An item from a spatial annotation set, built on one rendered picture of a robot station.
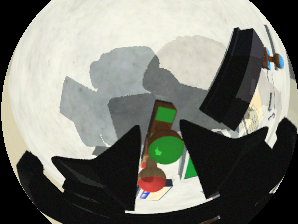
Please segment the cream flat tin with blue label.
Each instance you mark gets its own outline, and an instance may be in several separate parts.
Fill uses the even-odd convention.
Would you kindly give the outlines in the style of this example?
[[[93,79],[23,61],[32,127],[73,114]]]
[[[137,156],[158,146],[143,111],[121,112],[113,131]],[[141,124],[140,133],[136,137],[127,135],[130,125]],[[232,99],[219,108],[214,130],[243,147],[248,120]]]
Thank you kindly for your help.
[[[172,188],[172,179],[166,180],[164,188],[158,190],[158,192],[146,192],[146,190],[142,190],[142,188],[140,188],[140,186],[137,185],[136,200],[160,200],[160,198],[162,198],[162,196],[165,196],[165,194],[169,192],[169,189]]]

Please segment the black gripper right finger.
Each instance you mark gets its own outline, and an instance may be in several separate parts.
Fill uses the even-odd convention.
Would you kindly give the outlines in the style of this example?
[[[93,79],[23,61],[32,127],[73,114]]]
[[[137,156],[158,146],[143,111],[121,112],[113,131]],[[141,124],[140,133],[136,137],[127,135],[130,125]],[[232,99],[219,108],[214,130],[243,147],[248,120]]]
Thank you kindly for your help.
[[[269,127],[258,128],[249,135],[231,139],[205,129],[201,125],[180,120],[180,131],[185,148],[188,149],[193,167],[196,169],[202,192],[206,200],[217,196],[218,189],[234,171],[239,159],[251,148],[266,140]]]

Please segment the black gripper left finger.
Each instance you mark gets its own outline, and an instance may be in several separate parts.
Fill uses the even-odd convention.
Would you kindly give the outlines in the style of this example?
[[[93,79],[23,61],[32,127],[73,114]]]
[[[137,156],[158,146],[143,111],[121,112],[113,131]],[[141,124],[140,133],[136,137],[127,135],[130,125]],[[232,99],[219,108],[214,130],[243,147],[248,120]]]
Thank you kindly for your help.
[[[141,131],[137,124],[125,136],[121,136],[117,143],[92,160],[52,156],[51,161],[65,179],[100,186],[125,210],[134,212],[140,151]]]

